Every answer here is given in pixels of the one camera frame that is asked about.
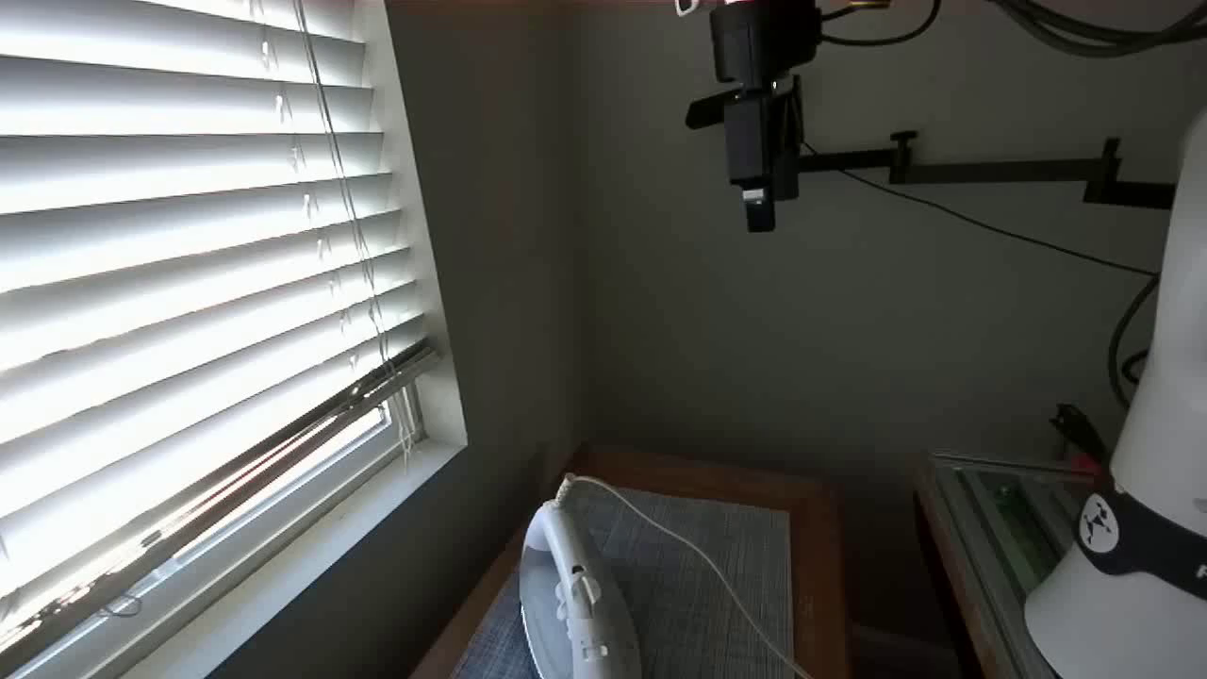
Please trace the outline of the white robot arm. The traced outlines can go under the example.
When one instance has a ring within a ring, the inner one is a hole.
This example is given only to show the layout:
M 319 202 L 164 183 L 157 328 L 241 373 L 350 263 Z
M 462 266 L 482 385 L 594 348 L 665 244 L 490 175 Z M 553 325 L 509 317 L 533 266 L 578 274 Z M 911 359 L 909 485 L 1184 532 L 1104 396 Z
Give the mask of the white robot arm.
M 829 16 L 816 0 L 711 0 L 721 94 L 685 110 L 721 124 L 729 182 L 750 229 L 808 175 L 799 89 Z M 1081 498 L 1070 548 L 1027 596 L 1023 623 L 1061 679 L 1207 679 L 1207 118 L 1184 137 L 1153 292 L 1146 366 L 1104 476 Z

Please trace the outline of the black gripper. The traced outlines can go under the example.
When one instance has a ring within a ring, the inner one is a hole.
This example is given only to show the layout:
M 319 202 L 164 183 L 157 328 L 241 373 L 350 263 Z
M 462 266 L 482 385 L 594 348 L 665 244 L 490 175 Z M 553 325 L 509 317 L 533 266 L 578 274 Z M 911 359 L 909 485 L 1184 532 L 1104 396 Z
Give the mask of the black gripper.
M 721 94 L 685 104 L 689 129 L 725 129 L 729 182 L 748 229 L 768 235 L 778 202 L 799 195 L 804 103 L 796 66 L 822 36 L 816 0 L 721 0 L 710 11 Z

